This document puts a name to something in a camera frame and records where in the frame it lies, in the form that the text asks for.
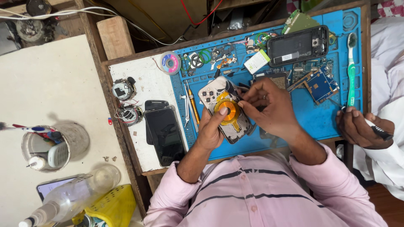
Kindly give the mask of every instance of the white shirt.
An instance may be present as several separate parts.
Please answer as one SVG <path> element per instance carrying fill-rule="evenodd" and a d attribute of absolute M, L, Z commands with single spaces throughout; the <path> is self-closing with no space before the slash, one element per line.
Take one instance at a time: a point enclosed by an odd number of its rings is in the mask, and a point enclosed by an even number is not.
<path fill-rule="evenodd" d="M 354 146 L 353 167 L 366 180 L 383 184 L 404 200 L 404 18 L 387 17 L 371 25 L 372 112 L 395 124 L 387 149 Z"/>

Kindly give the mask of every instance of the person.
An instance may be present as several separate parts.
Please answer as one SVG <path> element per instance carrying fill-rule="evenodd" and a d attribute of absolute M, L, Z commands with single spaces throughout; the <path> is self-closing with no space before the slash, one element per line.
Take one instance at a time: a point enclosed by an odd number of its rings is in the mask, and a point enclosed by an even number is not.
<path fill-rule="evenodd" d="M 300 127 L 286 90 L 265 78 L 243 99 L 239 106 L 258 126 L 289 144 L 290 162 L 274 152 L 207 165 L 223 141 L 218 126 L 227 109 L 213 116 L 204 109 L 195 144 L 164 174 L 145 226 L 387 226 L 343 162 Z"/>
<path fill-rule="evenodd" d="M 336 122 L 345 140 L 354 144 L 353 167 L 364 181 L 383 184 L 404 200 L 404 24 L 403 17 L 381 18 L 370 27 L 372 110 L 339 112 Z M 364 119 L 394 134 L 383 141 Z"/>

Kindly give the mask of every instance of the black phone screen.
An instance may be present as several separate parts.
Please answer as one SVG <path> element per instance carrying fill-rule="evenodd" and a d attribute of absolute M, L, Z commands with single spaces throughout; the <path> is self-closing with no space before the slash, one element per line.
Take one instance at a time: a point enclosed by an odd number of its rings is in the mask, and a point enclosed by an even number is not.
<path fill-rule="evenodd" d="M 181 161 L 185 155 L 185 149 L 174 110 L 171 107 L 165 107 L 147 111 L 145 119 L 160 165 L 169 166 L 173 161 Z"/>

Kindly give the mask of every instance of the hand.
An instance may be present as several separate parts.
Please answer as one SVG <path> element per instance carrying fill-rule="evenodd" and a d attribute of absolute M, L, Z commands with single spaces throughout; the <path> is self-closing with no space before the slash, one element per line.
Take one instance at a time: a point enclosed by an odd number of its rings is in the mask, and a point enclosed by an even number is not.
<path fill-rule="evenodd" d="M 211 152 L 218 148 L 223 142 L 223 133 L 219 132 L 219 125 L 227 115 L 227 109 L 224 107 L 211 116 L 206 108 L 203 108 L 202 118 L 199 123 L 199 133 L 195 145 Z"/>
<path fill-rule="evenodd" d="M 367 113 L 364 117 L 355 107 L 348 107 L 345 113 L 341 110 L 338 111 L 335 122 L 337 123 L 337 128 L 342 133 L 342 137 L 351 144 L 373 150 L 390 147 L 393 144 L 393 140 L 384 141 L 380 136 L 376 135 L 373 129 L 365 122 L 365 118 L 385 132 L 389 134 L 394 133 L 393 122 L 381 119 L 372 113 Z"/>
<path fill-rule="evenodd" d="M 269 78 L 255 82 L 243 99 L 238 105 L 267 133 L 288 142 L 303 131 L 293 112 L 289 93 L 278 88 Z M 259 112 L 256 109 L 258 106 L 266 108 Z"/>

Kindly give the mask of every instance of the wooden floor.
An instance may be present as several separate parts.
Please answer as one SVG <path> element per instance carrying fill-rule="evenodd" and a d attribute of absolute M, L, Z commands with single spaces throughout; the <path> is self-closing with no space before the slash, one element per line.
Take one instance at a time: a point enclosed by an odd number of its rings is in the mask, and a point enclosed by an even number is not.
<path fill-rule="evenodd" d="M 404 201 L 392 196 L 382 185 L 376 184 L 366 188 L 370 201 L 375 205 L 376 211 L 383 217 L 389 227 L 404 226 Z"/>

